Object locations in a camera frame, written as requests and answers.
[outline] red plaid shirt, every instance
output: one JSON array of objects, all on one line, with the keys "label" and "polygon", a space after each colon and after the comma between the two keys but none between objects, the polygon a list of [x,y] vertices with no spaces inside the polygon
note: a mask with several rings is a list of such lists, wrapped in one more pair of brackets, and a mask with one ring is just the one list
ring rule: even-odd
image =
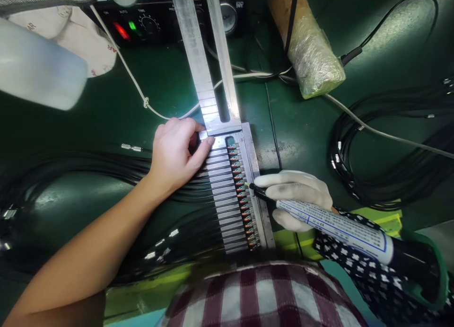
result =
[{"label": "red plaid shirt", "polygon": [[367,326],[341,285],[313,263],[268,262],[184,286],[162,326]]}]

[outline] gauge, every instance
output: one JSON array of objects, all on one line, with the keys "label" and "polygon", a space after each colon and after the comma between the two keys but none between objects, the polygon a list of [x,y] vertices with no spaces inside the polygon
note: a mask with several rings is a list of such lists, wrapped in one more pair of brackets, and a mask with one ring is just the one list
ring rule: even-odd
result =
[{"label": "gauge", "polygon": [[228,3],[221,4],[222,20],[224,22],[224,31],[230,35],[235,31],[238,24],[238,14],[233,6]]}]

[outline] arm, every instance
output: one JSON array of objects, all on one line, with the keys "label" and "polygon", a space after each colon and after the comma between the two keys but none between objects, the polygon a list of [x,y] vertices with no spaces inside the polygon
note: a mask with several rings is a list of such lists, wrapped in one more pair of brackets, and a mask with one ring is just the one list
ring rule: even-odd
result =
[{"label": "arm", "polygon": [[203,126],[193,119],[160,125],[151,169],[117,205],[60,249],[35,275],[4,326],[34,313],[74,304],[106,289],[152,212],[183,186],[204,162],[214,138],[188,151]]}]

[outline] white bottle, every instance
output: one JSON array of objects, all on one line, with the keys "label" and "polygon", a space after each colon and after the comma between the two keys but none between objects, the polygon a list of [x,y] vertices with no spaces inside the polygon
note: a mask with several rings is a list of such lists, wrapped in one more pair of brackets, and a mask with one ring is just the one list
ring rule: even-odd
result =
[{"label": "white bottle", "polygon": [[0,90],[69,110],[87,82],[84,59],[55,42],[0,18]]}]

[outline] plastic-wrapped tube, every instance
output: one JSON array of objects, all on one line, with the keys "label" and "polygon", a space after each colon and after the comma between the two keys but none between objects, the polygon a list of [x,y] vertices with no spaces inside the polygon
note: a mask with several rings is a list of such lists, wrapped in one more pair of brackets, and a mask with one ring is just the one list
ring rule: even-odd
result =
[{"label": "plastic-wrapped tube", "polygon": [[[291,3],[292,0],[268,0],[284,42],[287,40]],[[332,52],[307,0],[297,0],[288,58],[305,99],[329,93],[345,80],[341,62]]]}]

